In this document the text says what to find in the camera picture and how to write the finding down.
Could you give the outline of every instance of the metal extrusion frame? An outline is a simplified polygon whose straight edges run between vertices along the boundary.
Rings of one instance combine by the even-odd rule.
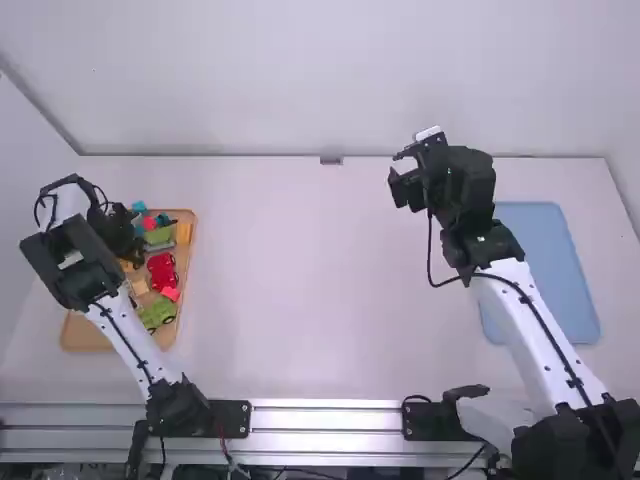
[[[456,468],[477,442],[407,442],[400,402],[251,400],[251,433],[230,440],[240,463],[252,465]],[[0,462],[123,463],[142,405],[0,403]],[[165,439],[170,464],[225,464],[217,439]],[[145,460],[162,460],[150,438]],[[484,467],[483,457],[472,467]]]

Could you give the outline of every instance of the yellow toy block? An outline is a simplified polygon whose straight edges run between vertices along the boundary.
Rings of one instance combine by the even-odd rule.
[[[189,245],[191,243],[191,228],[193,225],[190,223],[178,222],[176,225],[176,243],[178,245]]]
[[[144,279],[131,282],[131,288],[133,289],[133,293],[135,293],[136,297],[144,295],[149,291],[149,286],[147,285],[147,282],[144,281]]]
[[[124,273],[131,273],[133,272],[133,263],[131,263],[128,260],[118,260],[118,262],[120,262],[120,266],[122,267],[122,270],[124,271]]]

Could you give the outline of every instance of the blue toy block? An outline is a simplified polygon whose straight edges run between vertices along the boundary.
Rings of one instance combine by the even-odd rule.
[[[137,212],[137,213],[146,213],[147,212],[147,206],[145,205],[145,203],[142,200],[138,200],[137,202],[133,202],[133,204],[131,205],[131,209],[134,212]]]
[[[156,217],[156,222],[159,227],[166,227],[171,223],[171,219],[169,218],[169,215],[162,212],[160,215]]]

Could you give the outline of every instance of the green toy car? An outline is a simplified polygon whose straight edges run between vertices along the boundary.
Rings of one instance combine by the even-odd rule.
[[[160,297],[150,307],[138,311],[140,320],[147,331],[153,335],[158,327],[167,325],[176,319],[178,307],[166,297]]]

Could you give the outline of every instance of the wooden tray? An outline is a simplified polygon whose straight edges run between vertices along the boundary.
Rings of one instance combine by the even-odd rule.
[[[153,334],[158,346],[164,351],[168,350],[171,345],[176,341],[178,336],[178,323],[180,322],[180,310],[182,309],[182,302],[184,301],[184,287],[187,281],[187,272],[189,269],[189,258],[191,256],[191,247],[193,245],[194,234],[196,229],[197,218],[191,210],[150,210],[151,215],[158,215],[161,212],[166,212],[170,218],[177,219],[178,224],[190,223],[191,224],[191,241],[188,245],[176,245],[171,250],[163,250],[163,252],[171,252],[176,259],[176,272],[178,273],[179,283],[178,288],[182,292],[180,299],[178,300],[178,313],[176,319],[167,324],[159,327]],[[145,255],[149,258],[156,253],[149,253]],[[151,275],[147,270],[146,265],[127,273],[127,278],[130,281],[140,280],[144,278],[149,284]],[[143,306],[147,306],[160,296],[155,290],[151,290],[149,286],[149,292],[138,297],[135,300]],[[82,314],[69,311],[65,318],[62,332],[60,333],[60,346],[67,352],[105,352],[113,351],[111,342],[105,337],[97,327],[87,320]]]

